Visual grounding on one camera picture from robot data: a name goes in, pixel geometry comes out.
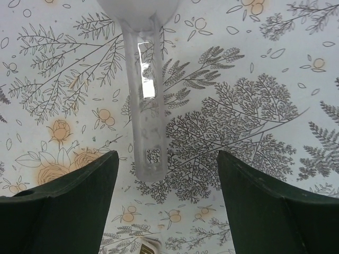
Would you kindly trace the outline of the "clear plastic litter scoop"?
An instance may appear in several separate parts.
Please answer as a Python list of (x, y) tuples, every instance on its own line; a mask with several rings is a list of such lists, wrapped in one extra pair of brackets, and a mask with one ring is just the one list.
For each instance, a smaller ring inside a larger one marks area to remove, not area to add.
[(179, 1), (99, 1), (123, 33), (136, 177), (157, 182), (167, 173), (160, 28)]

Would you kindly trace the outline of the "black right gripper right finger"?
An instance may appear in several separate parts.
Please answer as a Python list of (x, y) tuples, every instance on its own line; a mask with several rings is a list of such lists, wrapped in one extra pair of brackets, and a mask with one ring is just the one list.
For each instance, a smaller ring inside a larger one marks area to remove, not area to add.
[(289, 185), (226, 151), (217, 163), (236, 253), (338, 253), (338, 199)]

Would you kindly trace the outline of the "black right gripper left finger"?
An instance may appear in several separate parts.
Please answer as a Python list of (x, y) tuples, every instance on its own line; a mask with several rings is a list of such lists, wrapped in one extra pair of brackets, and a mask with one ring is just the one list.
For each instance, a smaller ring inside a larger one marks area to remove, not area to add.
[(1, 196), (1, 253), (98, 253), (117, 179), (110, 151), (48, 183)]

